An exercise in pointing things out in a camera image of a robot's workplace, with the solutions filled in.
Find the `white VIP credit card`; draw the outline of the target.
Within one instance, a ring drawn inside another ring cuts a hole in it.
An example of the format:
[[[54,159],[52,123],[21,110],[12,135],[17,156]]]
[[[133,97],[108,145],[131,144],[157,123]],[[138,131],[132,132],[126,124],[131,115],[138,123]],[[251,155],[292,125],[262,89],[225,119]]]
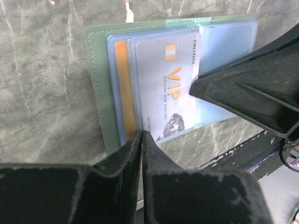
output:
[[[159,141],[194,127],[196,100],[189,95],[199,72],[200,33],[136,45],[143,128]]]

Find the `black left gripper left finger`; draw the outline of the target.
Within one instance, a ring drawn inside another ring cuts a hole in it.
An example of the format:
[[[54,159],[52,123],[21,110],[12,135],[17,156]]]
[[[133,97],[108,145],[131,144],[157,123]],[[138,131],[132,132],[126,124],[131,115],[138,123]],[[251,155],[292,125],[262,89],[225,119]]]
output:
[[[1,164],[1,223],[134,223],[141,149],[139,131],[92,166]]]

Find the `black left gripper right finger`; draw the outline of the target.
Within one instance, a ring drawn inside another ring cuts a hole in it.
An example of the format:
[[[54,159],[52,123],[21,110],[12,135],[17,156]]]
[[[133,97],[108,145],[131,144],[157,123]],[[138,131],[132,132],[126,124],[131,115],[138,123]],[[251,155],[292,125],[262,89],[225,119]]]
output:
[[[142,133],[147,224],[269,224],[257,180],[240,170],[183,169]]]

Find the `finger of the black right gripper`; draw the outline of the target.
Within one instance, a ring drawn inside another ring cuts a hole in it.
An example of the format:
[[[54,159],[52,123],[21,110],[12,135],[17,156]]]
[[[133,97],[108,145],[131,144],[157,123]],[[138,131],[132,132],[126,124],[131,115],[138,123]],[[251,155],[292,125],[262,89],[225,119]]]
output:
[[[190,94],[282,138],[299,135],[299,27],[198,78]]]

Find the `green card holder wallet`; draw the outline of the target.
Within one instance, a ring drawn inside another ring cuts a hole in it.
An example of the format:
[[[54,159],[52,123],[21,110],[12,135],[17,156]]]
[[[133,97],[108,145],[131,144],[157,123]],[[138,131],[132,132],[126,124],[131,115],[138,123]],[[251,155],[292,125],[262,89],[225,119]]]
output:
[[[256,19],[255,14],[237,14],[226,16],[140,21],[132,23],[101,24],[84,29],[83,39],[90,67],[96,105],[100,118],[104,145],[108,154],[117,150],[120,143],[113,94],[110,81],[106,36],[110,33],[152,30],[156,28],[178,27],[180,25],[210,25],[228,22],[241,22]]]

